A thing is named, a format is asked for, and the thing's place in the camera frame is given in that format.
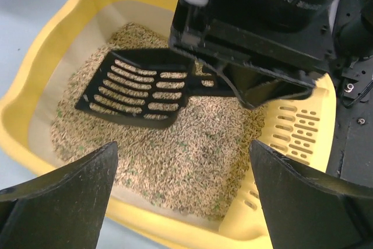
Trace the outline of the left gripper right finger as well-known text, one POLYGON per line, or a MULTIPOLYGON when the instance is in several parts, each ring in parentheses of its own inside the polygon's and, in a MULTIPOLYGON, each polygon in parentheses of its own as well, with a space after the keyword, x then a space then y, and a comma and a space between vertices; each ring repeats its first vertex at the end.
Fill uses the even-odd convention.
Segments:
POLYGON ((289 159, 258 140, 249 155, 273 248, 372 248, 372 188, 289 159))

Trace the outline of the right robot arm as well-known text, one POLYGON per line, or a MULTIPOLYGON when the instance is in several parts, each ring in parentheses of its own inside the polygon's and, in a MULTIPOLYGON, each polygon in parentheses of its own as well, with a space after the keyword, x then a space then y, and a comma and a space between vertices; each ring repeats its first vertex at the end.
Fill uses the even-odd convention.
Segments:
POLYGON ((248 109, 308 98, 339 58, 372 56, 372 0, 178 0, 170 47, 203 64, 248 109))

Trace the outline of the black litter scoop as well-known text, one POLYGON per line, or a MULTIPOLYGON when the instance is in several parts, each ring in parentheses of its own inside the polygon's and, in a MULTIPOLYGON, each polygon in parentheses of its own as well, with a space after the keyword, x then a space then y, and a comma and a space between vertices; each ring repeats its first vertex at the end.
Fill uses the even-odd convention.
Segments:
POLYGON ((98 66, 75 109, 105 121, 166 129, 193 96, 233 97, 215 74, 197 74, 194 60, 168 48, 112 50, 98 66))

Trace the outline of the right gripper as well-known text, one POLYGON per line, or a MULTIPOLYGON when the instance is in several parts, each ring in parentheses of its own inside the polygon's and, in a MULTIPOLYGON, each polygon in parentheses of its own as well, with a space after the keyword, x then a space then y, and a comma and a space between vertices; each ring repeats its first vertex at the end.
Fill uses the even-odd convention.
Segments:
MULTIPOLYGON (((173 47, 194 56, 237 61, 268 59, 303 71, 325 71, 331 50, 328 6, 333 0, 209 0, 198 7, 179 0, 171 26, 173 47)), ((228 62, 203 62, 231 87, 241 105, 255 109, 274 100, 305 100, 315 81, 299 72, 273 77, 228 62)))

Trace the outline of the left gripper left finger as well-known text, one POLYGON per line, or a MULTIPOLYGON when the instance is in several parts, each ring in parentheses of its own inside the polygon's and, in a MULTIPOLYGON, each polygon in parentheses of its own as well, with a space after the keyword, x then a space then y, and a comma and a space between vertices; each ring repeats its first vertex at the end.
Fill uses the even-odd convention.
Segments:
POLYGON ((1 248, 96 248, 118 166, 109 142, 1 190, 1 248))

